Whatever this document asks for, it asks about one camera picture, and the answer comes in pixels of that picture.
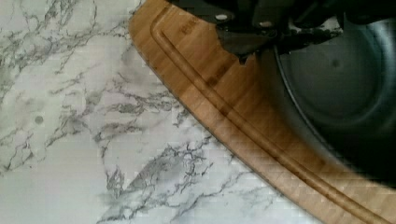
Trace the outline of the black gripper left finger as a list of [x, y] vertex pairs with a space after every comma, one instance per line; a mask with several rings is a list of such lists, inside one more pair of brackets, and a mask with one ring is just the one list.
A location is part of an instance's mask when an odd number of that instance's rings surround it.
[[215, 25], [221, 46], [241, 64], [272, 44], [278, 31], [272, 21], [255, 21], [262, 0], [167, 0], [195, 17]]

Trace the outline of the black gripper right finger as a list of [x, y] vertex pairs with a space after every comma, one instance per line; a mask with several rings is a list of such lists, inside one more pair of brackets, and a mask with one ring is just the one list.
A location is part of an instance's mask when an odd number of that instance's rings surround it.
[[346, 21], [365, 25], [394, 16], [395, 0], [258, 0], [252, 24], [269, 35], [266, 48], [284, 53], [336, 38]]

